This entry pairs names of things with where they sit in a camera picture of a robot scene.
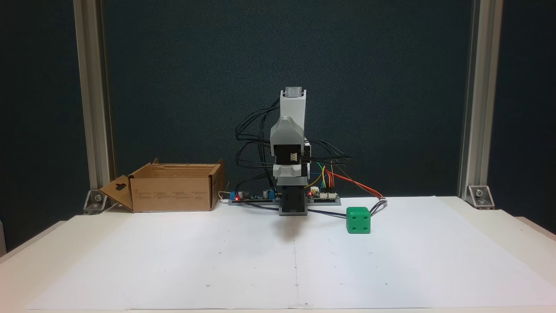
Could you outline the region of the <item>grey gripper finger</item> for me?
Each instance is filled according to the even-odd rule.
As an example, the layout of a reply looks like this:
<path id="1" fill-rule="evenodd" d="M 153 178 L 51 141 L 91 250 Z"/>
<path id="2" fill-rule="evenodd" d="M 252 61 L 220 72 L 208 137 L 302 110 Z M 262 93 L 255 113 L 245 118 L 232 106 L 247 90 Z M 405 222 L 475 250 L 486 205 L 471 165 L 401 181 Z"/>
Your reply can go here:
<path id="1" fill-rule="evenodd" d="M 302 87 L 286 87 L 280 95 L 280 116 L 304 119 L 306 111 L 306 90 Z"/>

